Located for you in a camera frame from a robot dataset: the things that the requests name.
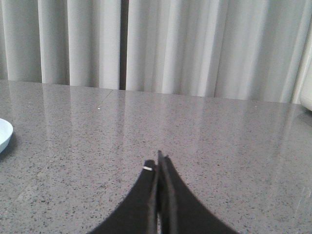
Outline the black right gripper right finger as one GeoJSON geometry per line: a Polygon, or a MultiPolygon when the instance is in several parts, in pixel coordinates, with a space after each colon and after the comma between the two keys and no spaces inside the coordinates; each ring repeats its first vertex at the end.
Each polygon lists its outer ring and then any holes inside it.
{"type": "Polygon", "coordinates": [[[235,234],[193,195],[168,156],[158,152],[157,208],[162,234],[235,234]]]}

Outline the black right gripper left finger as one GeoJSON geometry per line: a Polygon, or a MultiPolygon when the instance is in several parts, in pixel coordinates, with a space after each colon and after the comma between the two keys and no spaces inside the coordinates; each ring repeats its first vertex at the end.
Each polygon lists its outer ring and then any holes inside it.
{"type": "Polygon", "coordinates": [[[145,161],[138,180],[126,198],[91,233],[156,234],[157,182],[157,165],[153,160],[145,161]]]}

